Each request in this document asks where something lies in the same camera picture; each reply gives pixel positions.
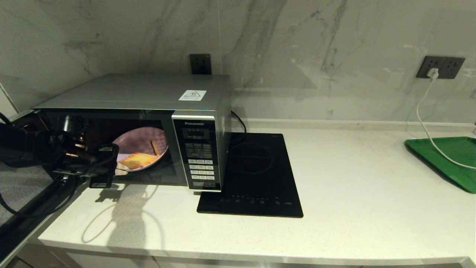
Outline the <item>purple round plate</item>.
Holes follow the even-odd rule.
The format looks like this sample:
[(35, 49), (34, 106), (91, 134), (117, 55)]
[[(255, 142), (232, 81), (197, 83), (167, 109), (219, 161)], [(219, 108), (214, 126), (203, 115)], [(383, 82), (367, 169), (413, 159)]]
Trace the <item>purple round plate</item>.
[(155, 140), (158, 149), (160, 150), (160, 156), (158, 156), (158, 159), (153, 163), (150, 163), (149, 165), (143, 166), (139, 169), (129, 169), (128, 172), (138, 172), (152, 167), (154, 164), (158, 163), (163, 158), (163, 156), (165, 156), (165, 153), (167, 153), (169, 149), (165, 132), (162, 129), (155, 127), (141, 127), (133, 129), (116, 138), (113, 143), (119, 146), (117, 161), (121, 161), (124, 158), (129, 157), (131, 154), (137, 152), (155, 155), (150, 144), (150, 140)]

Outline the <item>silver black microwave door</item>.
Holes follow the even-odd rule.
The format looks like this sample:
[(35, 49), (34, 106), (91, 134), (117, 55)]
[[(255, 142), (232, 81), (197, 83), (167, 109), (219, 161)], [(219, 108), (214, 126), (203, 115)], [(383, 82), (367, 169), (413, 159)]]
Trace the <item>silver black microwave door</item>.
[[(48, 130), (39, 115), (14, 122), (29, 131)], [(46, 166), (12, 168), (0, 162), (0, 268), (16, 256), (45, 219), (73, 198), (78, 179)]]

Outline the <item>silver Panasonic microwave oven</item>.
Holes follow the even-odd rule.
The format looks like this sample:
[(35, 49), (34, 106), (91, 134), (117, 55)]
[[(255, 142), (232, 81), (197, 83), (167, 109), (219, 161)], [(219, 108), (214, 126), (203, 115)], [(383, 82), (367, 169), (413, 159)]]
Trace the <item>silver Panasonic microwave oven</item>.
[[(206, 90), (201, 101), (179, 101), (186, 90)], [(113, 143), (141, 127), (162, 129), (168, 152), (145, 170), (115, 176), (115, 184), (188, 186), (173, 114), (215, 117), (222, 186), (231, 141), (232, 83), (227, 75), (107, 74), (83, 83), (34, 107), (46, 125), (58, 129), (61, 117), (82, 117), (89, 124), (91, 147)]]

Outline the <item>black microwave control panel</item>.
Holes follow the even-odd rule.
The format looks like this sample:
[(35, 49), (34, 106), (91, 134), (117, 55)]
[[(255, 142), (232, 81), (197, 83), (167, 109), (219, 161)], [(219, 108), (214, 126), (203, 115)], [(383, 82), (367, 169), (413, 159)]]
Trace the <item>black microwave control panel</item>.
[(173, 114), (172, 122), (189, 189), (220, 192), (222, 178), (215, 117)]

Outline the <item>grey base cabinet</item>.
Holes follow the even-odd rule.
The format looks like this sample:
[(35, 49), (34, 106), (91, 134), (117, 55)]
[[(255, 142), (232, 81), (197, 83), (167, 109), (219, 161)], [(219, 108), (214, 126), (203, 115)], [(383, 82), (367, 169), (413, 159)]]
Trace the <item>grey base cabinet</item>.
[(27, 243), (5, 268), (476, 268), (476, 266), (470, 264), (469, 261), (398, 266), (215, 261), (194, 258), (114, 255), (99, 252), (67, 251), (62, 248), (51, 248), (44, 245)]

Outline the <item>white warning sticker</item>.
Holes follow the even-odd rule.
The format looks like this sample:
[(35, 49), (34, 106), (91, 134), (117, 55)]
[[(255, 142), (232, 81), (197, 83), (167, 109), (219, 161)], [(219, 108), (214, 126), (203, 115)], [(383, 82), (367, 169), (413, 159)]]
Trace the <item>white warning sticker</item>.
[(179, 101), (201, 101), (206, 93), (206, 90), (186, 90)]

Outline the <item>black induction cooktop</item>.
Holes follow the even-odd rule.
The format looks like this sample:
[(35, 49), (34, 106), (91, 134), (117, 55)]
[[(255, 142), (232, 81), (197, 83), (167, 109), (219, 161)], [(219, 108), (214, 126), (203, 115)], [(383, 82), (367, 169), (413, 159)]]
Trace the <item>black induction cooktop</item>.
[(284, 136), (248, 133), (242, 142), (231, 146), (222, 190), (202, 193), (196, 210), (204, 214), (304, 217)]

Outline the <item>green plastic tray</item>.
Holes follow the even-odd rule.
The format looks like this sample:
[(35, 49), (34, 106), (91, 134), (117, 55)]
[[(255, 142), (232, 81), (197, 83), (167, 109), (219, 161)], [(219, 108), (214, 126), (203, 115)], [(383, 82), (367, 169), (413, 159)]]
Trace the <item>green plastic tray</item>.
[(460, 189), (476, 194), (476, 138), (466, 136), (434, 138), (433, 142), (449, 158), (474, 169), (450, 162), (434, 148), (428, 138), (409, 139), (403, 144), (413, 156), (422, 161), (446, 181)]

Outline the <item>small black wall socket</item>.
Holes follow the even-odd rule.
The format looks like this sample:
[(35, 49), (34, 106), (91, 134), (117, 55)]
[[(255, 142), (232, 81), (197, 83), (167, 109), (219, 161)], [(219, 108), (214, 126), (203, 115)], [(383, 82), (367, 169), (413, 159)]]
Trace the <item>small black wall socket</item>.
[(189, 54), (189, 63), (193, 75), (212, 75), (210, 54)]

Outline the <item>wide black wall socket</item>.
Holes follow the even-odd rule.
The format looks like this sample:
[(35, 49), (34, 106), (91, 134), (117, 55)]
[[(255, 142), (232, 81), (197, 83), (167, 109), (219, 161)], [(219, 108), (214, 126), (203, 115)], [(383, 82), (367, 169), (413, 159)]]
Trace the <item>wide black wall socket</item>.
[(416, 74), (416, 78), (428, 79), (432, 68), (438, 69), (439, 79), (454, 79), (466, 58), (449, 56), (425, 56)]

